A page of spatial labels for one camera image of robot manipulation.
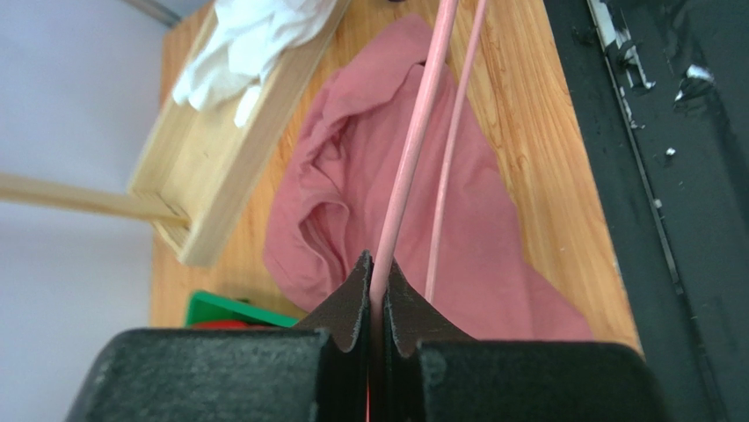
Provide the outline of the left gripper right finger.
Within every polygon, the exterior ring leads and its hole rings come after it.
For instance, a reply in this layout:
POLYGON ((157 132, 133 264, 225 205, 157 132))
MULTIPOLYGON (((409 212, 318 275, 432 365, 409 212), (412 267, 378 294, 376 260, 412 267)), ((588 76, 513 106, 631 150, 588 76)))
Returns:
POLYGON ((667 421, 655 376, 627 346, 480 341, 390 269, 383 304, 386 421, 667 421))

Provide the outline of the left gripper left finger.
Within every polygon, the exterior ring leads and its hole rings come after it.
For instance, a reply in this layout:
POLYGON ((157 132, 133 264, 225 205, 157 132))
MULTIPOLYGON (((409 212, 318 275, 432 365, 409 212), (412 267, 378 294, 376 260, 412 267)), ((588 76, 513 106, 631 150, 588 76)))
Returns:
POLYGON ((70 421, 363 421, 369 285, 363 251, 345 282, 284 329, 135 329, 93 362, 70 421))

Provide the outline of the pink t shirt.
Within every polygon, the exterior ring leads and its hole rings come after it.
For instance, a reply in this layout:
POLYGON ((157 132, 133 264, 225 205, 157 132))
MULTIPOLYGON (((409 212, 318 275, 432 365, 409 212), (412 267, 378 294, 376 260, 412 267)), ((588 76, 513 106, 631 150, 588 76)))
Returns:
MULTIPOLYGON (((313 310, 375 251, 424 73, 432 28, 381 31, 317 93, 275 195, 264 263, 313 310)), ((584 317, 523 257, 516 207, 471 107, 457 132, 434 307, 478 339, 592 338, 584 317)))

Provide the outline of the pink wire hanger taken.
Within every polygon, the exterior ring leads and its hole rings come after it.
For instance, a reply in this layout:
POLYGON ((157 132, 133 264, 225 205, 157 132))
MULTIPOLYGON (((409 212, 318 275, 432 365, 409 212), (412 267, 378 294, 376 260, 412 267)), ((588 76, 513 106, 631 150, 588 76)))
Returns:
MULTIPOLYGON (((440 182, 433 216, 433 227, 429 249, 429 261, 425 279, 425 298, 431 302, 434 297, 438 263, 440 257, 441 229, 447 202, 447 186, 453 162, 457 131, 460 126, 462 109, 466 99, 469 77, 473 69, 476 48, 480 39, 485 10, 488 2, 477 2, 473 26, 458 83, 456 99, 451 113, 447 142, 440 167, 440 182)), ((384 301, 388 277, 394 261, 396 241, 404 218, 411 186, 418 166, 420 151, 425 138, 428 121, 431 117, 436 92, 447 56, 450 37, 454 28, 458 3, 441 1, 433 29, 425 70, 420 82, 418 95, 407 130, 403 153, 396 172, 392 193, 384 218, 382 233, 374 256, 374 271, 369 288, 370 343, 372 361, 368 370, 367 420, 381 421, 384 412, 384 301)))

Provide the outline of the red t shirt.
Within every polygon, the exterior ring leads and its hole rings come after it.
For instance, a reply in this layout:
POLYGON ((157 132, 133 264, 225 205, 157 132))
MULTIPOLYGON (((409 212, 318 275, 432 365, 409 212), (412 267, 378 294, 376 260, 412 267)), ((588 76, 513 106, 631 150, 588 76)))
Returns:
POLYGON ((247 324, 244 321, 239 320, 216 320, 216 321, 205 321, 190 324, 192 329, 200 330, 247 330, 252 327, 251 324, 247 324))

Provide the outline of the green plastic bin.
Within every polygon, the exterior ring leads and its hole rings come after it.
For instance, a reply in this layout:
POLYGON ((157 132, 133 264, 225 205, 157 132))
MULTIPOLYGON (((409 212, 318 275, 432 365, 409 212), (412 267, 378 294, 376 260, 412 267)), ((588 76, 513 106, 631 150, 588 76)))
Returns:
POLYGON ((185 326, 205 321, 239 320, 252 327, 290 328, 299 322, 298 318, 281 315, 261 309, 247 301, 231 299, 207 291, 196 291, 187 304, 185 326))

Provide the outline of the wooden clothes rack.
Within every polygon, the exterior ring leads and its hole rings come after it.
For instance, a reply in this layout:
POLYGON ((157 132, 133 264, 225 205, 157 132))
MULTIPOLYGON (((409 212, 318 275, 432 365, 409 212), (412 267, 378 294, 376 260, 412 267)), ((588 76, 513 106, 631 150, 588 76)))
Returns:
POLYGON ((4 174, 2 200, 150 222, 180 263, 211 266, 228 242, 348 4, 336 1, 332 6, 318 35, 281 55, 243 126, 230 118, 234 100, 202 112, 168 100, 128 193, 4 174))

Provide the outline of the white crumpled cloth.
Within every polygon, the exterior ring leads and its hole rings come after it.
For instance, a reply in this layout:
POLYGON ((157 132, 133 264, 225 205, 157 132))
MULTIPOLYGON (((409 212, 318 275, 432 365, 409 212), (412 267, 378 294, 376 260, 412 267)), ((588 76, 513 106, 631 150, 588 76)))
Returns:
POLYGON ((214 2, 217 25, 172 88, 179 105, 197 111, 239 97, 234 124, 242 127, 280 55, 317 36, 334 1, 214 2))

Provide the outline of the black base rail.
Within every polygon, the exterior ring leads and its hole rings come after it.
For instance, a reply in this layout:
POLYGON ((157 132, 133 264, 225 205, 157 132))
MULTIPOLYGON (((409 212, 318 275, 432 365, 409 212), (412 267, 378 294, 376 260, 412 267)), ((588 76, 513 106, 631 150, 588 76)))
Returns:
POLYGON ((545 8, 666 404, 678 421, 745 421, 748 4, 545 8))

